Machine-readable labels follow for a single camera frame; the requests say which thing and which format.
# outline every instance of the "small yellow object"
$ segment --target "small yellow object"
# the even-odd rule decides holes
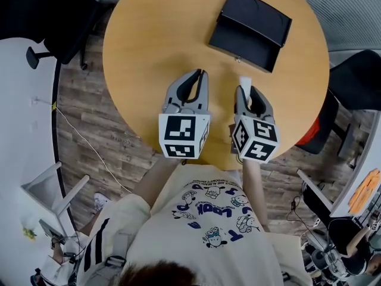
[[[33,232],[31,229],[23,228],[24,236],[29,238],[30,240],[34,241],[36,240],[37,234]]]
[[[380,170],[374,169],[366,176],[349,201],[349,207],[351,208],[349,211],[350,214],[359,214],[368,202],[373,191],[377,188],[379,182]]]

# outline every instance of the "person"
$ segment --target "person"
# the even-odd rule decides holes
[[[328,208],[308,185],[303,189],[303,200],[326,226],[329,238],[341,254],[341,261],[350,275],[377,275],[381,272],[381,254],[370,251],[369,225],[360,228],[351,217],[330,217]]]
[[[93,218],[82,229],[75,232],[73,236],[65,238],[62,248],[62,240],[53,237],[51,247],[53,255],[48,256],[41,269],[36,269],[36,274],[31,276],[32,285],[45,286],[46,284],[62,286],[67,285],[74,270],[76,262],[82,258],[90,232],[96,222],[101,210],[110,202],[105,195],[97,192],[94,194]]]
[[[132,194],[101,212],[76,282],[107,285],[109,280],[96,279],[110,274],[110,267],[102,272],[96,268],[110,260],[123,235],[127,252],[119,286],[278,286],[287,284],[285,276],[292,285],[310,285],[302,261],[301,274],[291,267],[282,273],[268,231],[258,163],[243,161],[241,185],[240,179],[214,166],[183,166],[161,158]]]

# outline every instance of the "white cable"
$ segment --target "white cable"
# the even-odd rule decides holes
[[[39,101],[39,102],[43,102],[43,103],[45,103],[45,104],[49,104],[48,102],[45,102],[45,101],[42,101],[42,100],[40,100],[40,99],[36,99],[36,101]],[[87,142],[87,144],[89,144],[89,146],[91,147],[91,149],[93,149],[94,150],[94,152],[96,153],[96,155],[99,157],[99,159],[101,159],[101,161],[102,161],[102,163],[103,163],[103,165],[106,167],[106,169],[107,169],[107,172],[109,172],[110,173],[110,175],[115,179],[115,181],[122,187],[122,188],[124,188],[127,192],[129,192],[129,193],[131,193],[131,190],[129,190],[128,188],[126,188],[124,185],[122,185],[119,181],[118,181],[118,179],[117,178],[115,178],[115,176],[114,176],[114,174],[110,171],[110,169],[107,167],[107,165],[106,165],[106,162],[104,162],[104,160],[102,159],[102,157],[101,157],[101,155],[99,155],[99,153],[95,150],[95,148],[90,144],[90,142],[83,136],[83,135],[81,135],[80,133],[79,133],[79,131],[69,122],[69,120],[66,118],[66,116],[62,113],[62,111],[57,107],[57,105],[55,106],[55,108],[57,109],[57,111],[64,117],[64,119],[66,120],[66,122],[69,124],[69,126],[71,127],[71,128],[73,128],[75,131],[76,131],[76,133],[78,134],[78,136],[80,136],[82,139],[84,139],[86,142]]]

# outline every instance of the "table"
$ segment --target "table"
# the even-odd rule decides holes
[[[381,170],[381,112],[376,112],[374,115],[374,120],[372,127],[370,129],[369,137],[364,147],[364,151],[353,171],[348,183],[345,185],[344,189],[340,193],[339,197],[332,203],[322,191],[308,178],[308,176],[302,171],[298,170],[298,175],[302,180],[317,194],[319,199],[326,205],[326,207],[331,212],[331,217],[344,217],[344,216],[355,216],[360,217],[363,215],[364,211],[369,206],[371,200],[373,199],[375,193],[379,189],[381,182],[378,183],[377,189],[375,189],[372,195],[369,197],[368,202],[363,207],[359,214],[349,213],[349,201],[355,193],[356,189],[360,186],[366,176],[374,169]]]
[[[263,0],[292,18],[273,73],[264,73],[207,43],[225,0],[120,0],[107,26],[103,65],[115,106],[147,144],[160,151],[158,115],[167,88],[188,71],[209,74],[210,134],[198,163],[237,169],[229,128],[239,76],[270,101],[280,129],[276,156],[315,121],[326,96],[329,58],[323,31],[305,0]]]

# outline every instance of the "cartoon character print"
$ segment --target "cartoon character print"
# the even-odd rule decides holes
[[[193,200],[196,200],[196,198],[194,197],[195,194],[197,194],[197,192],[188,191],[183,195],[183,197],[181,197],[181,199],[185,200],[185,203],[187,205],[190,205],[190,204],[192,204]]]
[[[232,204],[236,207],[244,206],[246,203],[249,203],[249,201],[248,198],[244,195],[232,197]]]
[[[172,211],[172,215],[174,216],[175,219],[180,219],[181,217],[188,218],[188,219],[196,219],[195,216],[186,212]]]
[[[252,228],[257,229],[260,232],[259,227],[257,227],[257,224],[255,223],[255,219],[250,217],[250,215],[238,217],[237,228],[241,233],[249,233]]]
[[[223,241],[220,236],[220,230],[218,227],[211,228],[204,237],[204,240],[207,241],[207,247],[217,248],[221,245],[226,245],[227,241]]]
[[[217,186],[211,186],[211,187],[206,186],[205,188],[208,189],[205,195],[212,199],[216,199],[218,195],[221,194],[221,189],[225,188],[225,186],[221,186],[220,188]]]

